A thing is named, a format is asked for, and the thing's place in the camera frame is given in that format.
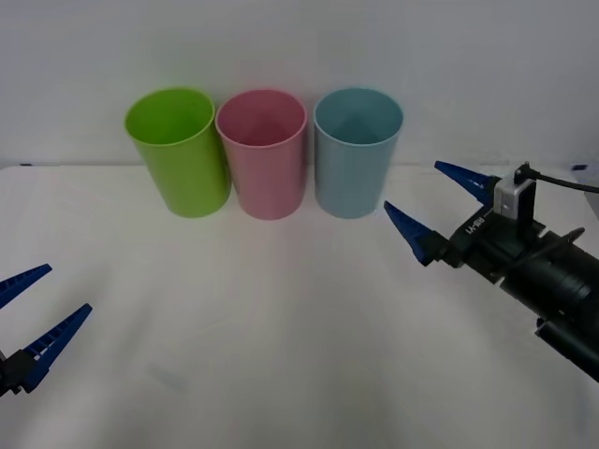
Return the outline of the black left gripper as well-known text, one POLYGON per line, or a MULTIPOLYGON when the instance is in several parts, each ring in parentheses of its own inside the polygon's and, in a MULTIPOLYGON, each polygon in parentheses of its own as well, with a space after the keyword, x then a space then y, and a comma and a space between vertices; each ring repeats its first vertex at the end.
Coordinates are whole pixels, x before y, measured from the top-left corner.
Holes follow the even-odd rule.
MULTIPOLYGON (((0 308, 52 271, 49 264, 31 268, 0 282, 0 308)), ((65 320, 8 358, 0 353, 0 396, 7 391, 29 394, 49 373, 51 365, 63 352, 92 312, 84 304, 65 320)))

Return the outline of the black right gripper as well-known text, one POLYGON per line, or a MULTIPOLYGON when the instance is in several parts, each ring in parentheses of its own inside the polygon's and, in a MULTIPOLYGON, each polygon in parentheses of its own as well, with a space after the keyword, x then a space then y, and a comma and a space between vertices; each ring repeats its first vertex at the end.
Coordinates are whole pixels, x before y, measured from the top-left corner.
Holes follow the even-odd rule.
MULTIPOLYGON (((434 167, 482 205, 493 204, 494 187, 499 177, 442 161, 436 161, 434 167)), ((519 226, 514 221, 490 209, 481 209, 462 224, 448 241, 388 201, 384 203, 384 210, 422 266, 442 259, 453 268, 467 266, 491 283, 501 280, 505 275, 504 266, 529 252, 546 229, 544 224, 533 220, 530 227, 519 232, 519 226)))

